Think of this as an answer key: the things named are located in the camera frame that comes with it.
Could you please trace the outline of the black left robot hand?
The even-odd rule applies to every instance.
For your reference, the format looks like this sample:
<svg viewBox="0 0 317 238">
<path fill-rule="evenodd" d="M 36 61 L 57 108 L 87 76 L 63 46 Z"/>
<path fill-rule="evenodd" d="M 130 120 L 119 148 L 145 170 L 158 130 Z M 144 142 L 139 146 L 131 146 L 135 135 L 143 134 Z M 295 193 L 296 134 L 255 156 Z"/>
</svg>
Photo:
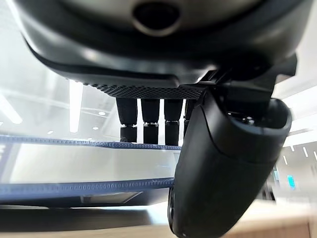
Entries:
<svg viewBox="0 0 317 238">
<path fill-rule="evenodd" d="M 218 238 L 276 164 L 292 115 L 272 97 L 294 76 L 311 0 L 10 0 L 31 53 L 60 76 L 116 99 L 121 137 L 184 142 L 168 196 L 180 238 Z"/>
</svg>

